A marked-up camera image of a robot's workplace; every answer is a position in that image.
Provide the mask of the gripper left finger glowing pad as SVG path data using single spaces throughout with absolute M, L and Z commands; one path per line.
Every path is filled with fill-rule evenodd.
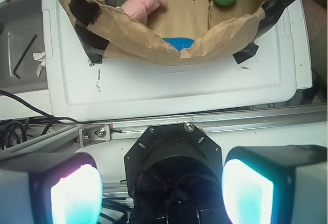
M 1 223 L 97 223 L 102 197 L 88 153 L 1 156 Z

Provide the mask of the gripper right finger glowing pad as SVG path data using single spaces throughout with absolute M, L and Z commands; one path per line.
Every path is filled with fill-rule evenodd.
M 327 223 L 327 147 L 234 147 L 222 195 L 232 223 Z

